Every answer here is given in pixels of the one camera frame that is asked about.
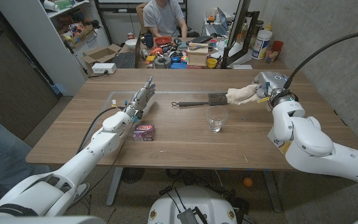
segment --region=table leg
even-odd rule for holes
[[[112,175],[109,195],[107,196],[107,205],[112,206],[114,204],[114,199],[116,198],[119,182],[121,180],[121,174],[123,167],[116,167],[114,169],[114,174]]]
[[[283,209],[281,207],[280,197],[278,196],[276,183],[274,182],[274,176],[272,171],[264,171],[265,183],[267,186],[267,191],[272,202],[274,212],[281,212]]]

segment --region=shelf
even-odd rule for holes
[[[80,6],[80,5],[84,4],[84,3],[89,3],[89,1],[85,0],[85,1],[82,1],[82,2],[76,2],[75,5],[73,5],[73,7],[71,7],[71,8],[62,9],[62,10],[59,10],[58,12],[47,12],[47,15],[48,15],[49,18],[52,18],[52,17],[60,15],[60,14],[62,14],[64,12],[67,12],[67,11],[69,11],[71,9],[74,9],[75,7]]]

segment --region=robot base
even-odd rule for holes
[[[231,204],[218,193],[196,186],[186,186],[169,191],[154,202],[150,209],[148,224],[177,223],[181,221],[177,217],[179,212],[173,200],[177,203],[181,213],[186,209],[198,207],[207,223],[237,223]],[[198,223],[203,223],[199,216],[195,215]]]

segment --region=purple box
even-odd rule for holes
[[[154,132],[153,124],[137,124],[134,130],[134,141],[153,141]]]

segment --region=brush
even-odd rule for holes
[[[226,105],[227,104],[227,93],[208,93],[208,101],[196,101],[196,102],[172,102],[173,106],[199,106],[199,105]]]

